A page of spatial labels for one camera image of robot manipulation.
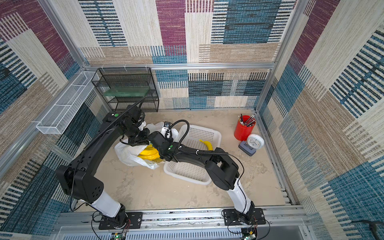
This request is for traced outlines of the white plastic bag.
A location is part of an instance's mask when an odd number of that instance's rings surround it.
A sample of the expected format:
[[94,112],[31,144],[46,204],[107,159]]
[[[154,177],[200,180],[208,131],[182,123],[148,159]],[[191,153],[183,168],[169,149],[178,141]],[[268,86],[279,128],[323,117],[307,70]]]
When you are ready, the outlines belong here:
[[[161,132],[163,125],[164,125],[164,122],[159,122],[155,125],[146,124],[145,128],[148,128],[150,130],[150,133],[153,133],[156,131]],[[179,136],[178,130],[173,128],[172,128],[172,134],[173,134],[174,140]],[[132,147],[123,143],[118,143],[115,146],[115,152],[119,160],[129,167],[143,166],[143,167],[147,167],[149,169],[154,170],[160,166],[160,163],[155,163],[149,160],[143,160],[138,157],[139,153],[141,153],[147,146],[141,145],[141,146]]]

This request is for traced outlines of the white perforated plastic basket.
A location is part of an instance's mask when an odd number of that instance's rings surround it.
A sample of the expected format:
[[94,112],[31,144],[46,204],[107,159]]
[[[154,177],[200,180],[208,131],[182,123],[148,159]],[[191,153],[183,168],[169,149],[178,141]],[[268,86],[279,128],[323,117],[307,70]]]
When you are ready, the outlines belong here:
[[177,161],[166,162],[164,172],[174,178],[184,180],[193,184],[209,185],[212,180],[205,169],[204,161],[208,160],[210,155],[197,155],[196,151],[208,151],[207,147],[200,142],[209,141],[213,149],[219,148],[222,140],[222,134],[219,131],[200,127],[196,125],[183,125],[179,136],[175,139],[179,142],[181,137],[187,133],[182,141],[184,149],[176,155]]

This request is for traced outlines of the yellow banana cluster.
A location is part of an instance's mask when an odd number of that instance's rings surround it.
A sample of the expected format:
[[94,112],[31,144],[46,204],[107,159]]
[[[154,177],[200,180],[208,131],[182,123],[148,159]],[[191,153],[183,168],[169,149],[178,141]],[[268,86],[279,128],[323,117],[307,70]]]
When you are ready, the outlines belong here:
[[148,145],[141,153],[139,153],[138,157],[143,160],[149,160],[155,163],[161,163],[163,161],[160,158],[159,151],[152,145]]

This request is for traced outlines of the yellow banana bunch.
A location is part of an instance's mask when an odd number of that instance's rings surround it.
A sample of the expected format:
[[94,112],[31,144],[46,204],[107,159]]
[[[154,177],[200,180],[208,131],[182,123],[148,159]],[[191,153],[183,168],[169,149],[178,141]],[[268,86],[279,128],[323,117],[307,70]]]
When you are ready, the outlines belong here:
[[208,151],[214,150],[212,144],[209,141],[200,140],[200,142],[203,143],[207,147]]

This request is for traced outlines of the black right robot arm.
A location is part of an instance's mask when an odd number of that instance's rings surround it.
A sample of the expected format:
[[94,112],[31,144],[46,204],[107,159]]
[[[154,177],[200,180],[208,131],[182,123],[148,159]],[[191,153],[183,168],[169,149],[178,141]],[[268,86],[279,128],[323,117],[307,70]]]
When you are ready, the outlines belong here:
[[239,166],[229,153],[221,148],[213,151],[189,148],[179,142],[166,139],[159,132],[151,133],[148,140],[158,150],[161,159],[204,168],[212,182],[230,196],[238,212],[238,221],[242,224],[250,224],[253,221],[255,205],[246,195],[241,185],[242,174],[239,173]]

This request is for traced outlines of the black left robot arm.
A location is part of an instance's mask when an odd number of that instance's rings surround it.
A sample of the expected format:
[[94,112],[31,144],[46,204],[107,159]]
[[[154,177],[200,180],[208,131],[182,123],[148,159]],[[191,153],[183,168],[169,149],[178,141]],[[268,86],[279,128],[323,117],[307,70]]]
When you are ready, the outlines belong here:
[[56,177],[63,192],[76,200],[82,200],[102,214],[102,223],[108,229],[124,228],[128,221],[125,206],[115,201],[104,190],[104,183],[95,177],[104,156],[117,139],[128,138],[128,144],[147,143],[149,130],[144,129],[145,113],[136,105],[124,112],[109,112],[97,135],[67,166],[56,170]]

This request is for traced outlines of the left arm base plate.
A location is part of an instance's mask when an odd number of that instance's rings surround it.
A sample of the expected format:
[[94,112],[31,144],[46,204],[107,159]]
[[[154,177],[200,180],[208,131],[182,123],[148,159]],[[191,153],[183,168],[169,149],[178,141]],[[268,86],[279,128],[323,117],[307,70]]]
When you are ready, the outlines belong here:
[[102,216],[99,230],[139,229],[142,224],[143,212],[118,213],[116,217]]

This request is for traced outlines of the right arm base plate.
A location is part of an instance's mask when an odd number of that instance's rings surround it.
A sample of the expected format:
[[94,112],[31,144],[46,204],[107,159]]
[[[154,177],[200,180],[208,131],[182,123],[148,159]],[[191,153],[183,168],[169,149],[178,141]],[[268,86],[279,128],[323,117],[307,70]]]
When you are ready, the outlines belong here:
[[235,209],[222,210],[226,226],[239,226],[239,225],[265,225],[267,223],[263,209],[250,208],[246,214],[242,214]]

